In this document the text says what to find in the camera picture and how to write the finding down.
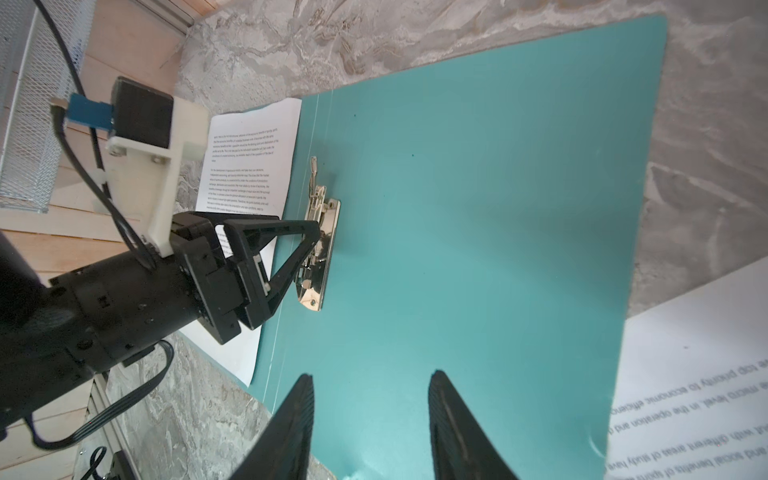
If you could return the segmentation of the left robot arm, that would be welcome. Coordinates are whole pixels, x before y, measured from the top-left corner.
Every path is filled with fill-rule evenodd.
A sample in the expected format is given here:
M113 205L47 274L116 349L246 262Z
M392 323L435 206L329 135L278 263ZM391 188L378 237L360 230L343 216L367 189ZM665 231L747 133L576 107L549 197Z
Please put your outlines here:
M320 240L312 220L184 212L148 269L122 253L43 285L1 244L1 424L199 322L218 343L277 311Z

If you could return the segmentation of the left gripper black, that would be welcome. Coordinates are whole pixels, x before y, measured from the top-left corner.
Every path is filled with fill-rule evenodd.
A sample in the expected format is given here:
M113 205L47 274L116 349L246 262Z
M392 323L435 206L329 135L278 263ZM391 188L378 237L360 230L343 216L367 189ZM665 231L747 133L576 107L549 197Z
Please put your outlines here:
M273 317L318 239L314 222L274 215L189 211L170 227L200 323L221 345Z

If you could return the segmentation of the printed paper sheet front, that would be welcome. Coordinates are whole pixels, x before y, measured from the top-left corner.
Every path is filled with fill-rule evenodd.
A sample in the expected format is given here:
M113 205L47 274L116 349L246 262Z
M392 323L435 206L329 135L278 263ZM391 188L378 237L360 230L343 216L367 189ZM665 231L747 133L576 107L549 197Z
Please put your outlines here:
M212 117L195 209L214 213L284 213L302 101L287 98L265 107ZM245 327L224 345L198 322L181 334L248 386L261 330Z

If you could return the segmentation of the printed paper sheet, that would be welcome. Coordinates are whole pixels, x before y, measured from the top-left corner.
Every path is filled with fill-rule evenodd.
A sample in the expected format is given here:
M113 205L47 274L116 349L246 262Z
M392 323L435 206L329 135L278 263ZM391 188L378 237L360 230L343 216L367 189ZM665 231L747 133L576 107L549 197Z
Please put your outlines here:
M627 321L605 476L766 478L766 260Z
M287 98L265 107L212 117L195 209L214 213L284 213L302 101ZM198 322L181 334L248 386L261 330L245 327L224 345Z

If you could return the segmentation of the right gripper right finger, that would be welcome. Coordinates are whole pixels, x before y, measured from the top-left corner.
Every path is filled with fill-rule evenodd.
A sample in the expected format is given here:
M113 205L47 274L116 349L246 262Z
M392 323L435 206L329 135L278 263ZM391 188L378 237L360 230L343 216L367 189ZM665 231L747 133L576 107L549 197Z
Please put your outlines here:
M428 406L436 479L518 479L442 370L431 376Z

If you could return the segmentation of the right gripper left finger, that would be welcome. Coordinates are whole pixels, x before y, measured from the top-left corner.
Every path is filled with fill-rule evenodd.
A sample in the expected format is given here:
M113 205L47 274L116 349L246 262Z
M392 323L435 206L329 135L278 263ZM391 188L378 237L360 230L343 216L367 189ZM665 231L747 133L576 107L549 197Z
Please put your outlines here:
M306 479L314 406L312 377L302 374L230 479Z

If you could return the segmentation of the green file folder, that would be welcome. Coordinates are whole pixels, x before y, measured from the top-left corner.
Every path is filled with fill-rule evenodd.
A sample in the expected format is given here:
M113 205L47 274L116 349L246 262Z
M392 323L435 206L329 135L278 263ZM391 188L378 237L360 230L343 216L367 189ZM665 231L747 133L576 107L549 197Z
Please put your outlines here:
M634 269L664 16L562 34L303 100L341 203L323 306L289 294L251 394L315 388L336 477L429 479L428 385L447 373L523 479L599 479Z

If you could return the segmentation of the metal folder clip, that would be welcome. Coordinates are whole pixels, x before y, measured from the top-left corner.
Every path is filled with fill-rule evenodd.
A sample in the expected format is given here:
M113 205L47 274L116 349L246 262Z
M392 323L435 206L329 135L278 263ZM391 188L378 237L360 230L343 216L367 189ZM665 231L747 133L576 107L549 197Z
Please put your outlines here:
M318 160L310 158L309 202L305 219L319 227L319 239L303 260L296 277L299 303L319 312L322 309L329 278L341 201L327 196L327 187L317 183Z

